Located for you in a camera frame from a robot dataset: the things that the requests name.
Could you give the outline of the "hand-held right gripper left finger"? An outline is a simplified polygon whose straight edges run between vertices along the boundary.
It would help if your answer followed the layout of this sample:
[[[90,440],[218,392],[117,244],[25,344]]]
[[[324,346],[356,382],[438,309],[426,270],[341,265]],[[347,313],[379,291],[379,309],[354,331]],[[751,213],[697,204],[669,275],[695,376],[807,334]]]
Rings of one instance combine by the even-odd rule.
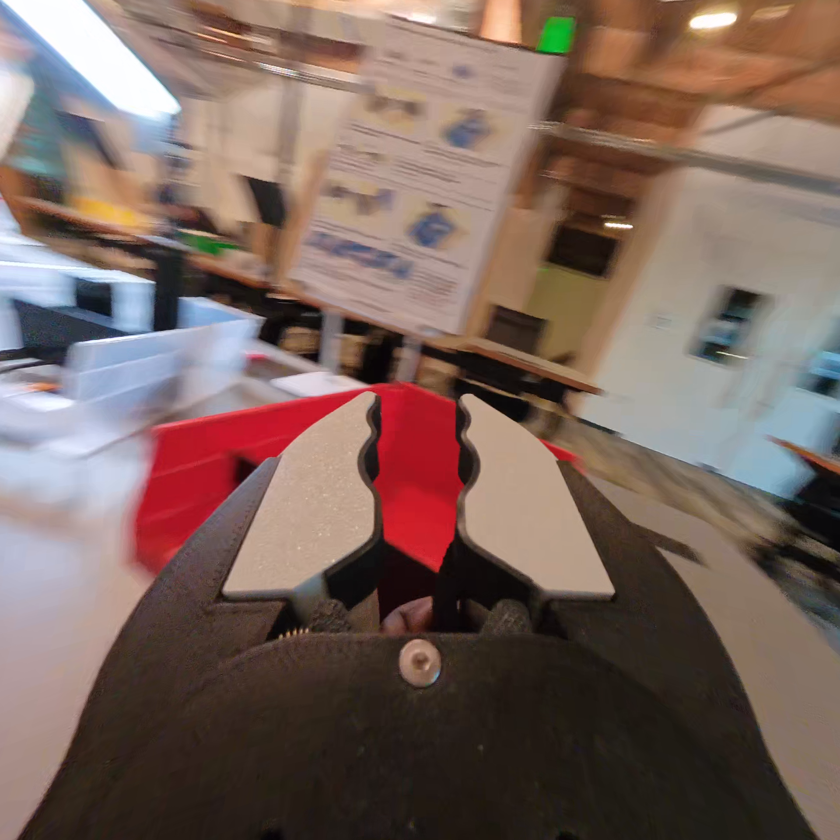
[[[286,601],[301,623],[332,600],[352,624],[374,622],[384,545],[374,485],[381,430],[381,399],[362,391],[287,446],[227,574],[224,599]]]

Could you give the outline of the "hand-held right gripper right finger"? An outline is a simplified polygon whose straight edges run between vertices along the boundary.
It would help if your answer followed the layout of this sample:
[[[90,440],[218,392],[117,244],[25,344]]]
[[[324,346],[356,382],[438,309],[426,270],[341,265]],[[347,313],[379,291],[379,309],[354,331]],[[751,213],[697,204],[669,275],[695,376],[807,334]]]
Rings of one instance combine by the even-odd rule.
[[[616,588],[558,456],[476,395],[458,400],[457,419],[456,569],[468,598],[611,601]]]

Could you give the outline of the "red plastic bin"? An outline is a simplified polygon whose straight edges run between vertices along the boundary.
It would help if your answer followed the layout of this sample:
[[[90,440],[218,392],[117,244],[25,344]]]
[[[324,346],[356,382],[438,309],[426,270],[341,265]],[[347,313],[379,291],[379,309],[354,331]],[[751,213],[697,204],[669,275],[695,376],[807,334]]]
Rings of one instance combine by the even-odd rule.
[[[385,546],[376,593],[398,606],[431,595],[454,532],[458,476],[456,404],[416,385],[374,385],[381,399],[380,471],[374,482]],[[304,398],[158,426],[134,524],[134,555],[160,573],[215,510],[265,460],[357,392]]]

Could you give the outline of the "clear plastic bin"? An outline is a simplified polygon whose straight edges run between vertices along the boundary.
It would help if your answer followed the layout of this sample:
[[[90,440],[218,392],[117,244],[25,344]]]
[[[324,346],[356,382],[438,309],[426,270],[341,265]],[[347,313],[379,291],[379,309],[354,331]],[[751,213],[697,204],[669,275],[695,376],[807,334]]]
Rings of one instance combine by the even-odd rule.
[[[173,384],[180,403],[198,403],[238,381],[263,322],[248,312],[205,308],[174,330],[76,343],[66,357],[61,387],[70,399],[91,403]]]

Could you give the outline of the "person's right hand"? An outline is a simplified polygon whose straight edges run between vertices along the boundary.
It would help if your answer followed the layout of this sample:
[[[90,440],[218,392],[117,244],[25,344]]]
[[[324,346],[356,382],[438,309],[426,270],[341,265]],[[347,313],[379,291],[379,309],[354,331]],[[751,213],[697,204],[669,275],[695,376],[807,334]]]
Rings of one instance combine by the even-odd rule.
[[[381,632],[388,636],[421,634],[429,630],[434,619],[431,596],[399,605],[381,622]]]

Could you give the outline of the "white poster stand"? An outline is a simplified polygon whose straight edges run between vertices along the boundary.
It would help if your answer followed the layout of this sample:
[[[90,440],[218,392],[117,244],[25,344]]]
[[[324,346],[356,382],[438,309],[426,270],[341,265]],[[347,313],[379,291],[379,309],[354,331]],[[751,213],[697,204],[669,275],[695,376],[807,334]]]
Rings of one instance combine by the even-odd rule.
[[[314,372],[281,377],[273,380],[271,384],[293,397],[304,398],[357,392],[387,382],[415,382],[424,344],[424,337],[418,332],[402,334],[401,354],[393,379],[387,377],[388,371],[373,376],[372,383],[343,375],[340,372],[340,356],[344,320],[343,313],[339,310],[323,310],[318,369]]]

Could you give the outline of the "wooden desk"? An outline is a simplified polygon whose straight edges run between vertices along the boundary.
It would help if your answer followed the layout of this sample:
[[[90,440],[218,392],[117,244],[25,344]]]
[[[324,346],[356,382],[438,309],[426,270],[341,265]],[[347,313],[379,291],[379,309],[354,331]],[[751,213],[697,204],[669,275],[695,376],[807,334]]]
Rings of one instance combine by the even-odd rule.
[[[554,363],[488,339],[463,338],[455,345],[455,350],[506,364],[541,379],[561,383],[576,392],[594,396],[604,393],[589,376],[568,365]]]

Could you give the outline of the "instruction poster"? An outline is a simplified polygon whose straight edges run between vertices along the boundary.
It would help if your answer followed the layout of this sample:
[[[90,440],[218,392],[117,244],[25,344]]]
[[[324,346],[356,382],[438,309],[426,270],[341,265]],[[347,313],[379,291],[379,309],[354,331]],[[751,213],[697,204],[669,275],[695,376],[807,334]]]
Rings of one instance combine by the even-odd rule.
[[[388,16],[289,279],[375,322],[460,333],[567,62]]]

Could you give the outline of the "green exit sign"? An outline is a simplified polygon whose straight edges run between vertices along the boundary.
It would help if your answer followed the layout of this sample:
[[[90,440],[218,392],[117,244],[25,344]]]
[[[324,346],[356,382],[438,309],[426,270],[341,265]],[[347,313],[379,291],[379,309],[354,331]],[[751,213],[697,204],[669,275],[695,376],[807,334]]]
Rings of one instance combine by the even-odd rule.
[[[555,56],[570,54],[577,31],[577,21],[571,15],[554,15],[546,19],[539,35],[536,50]]]

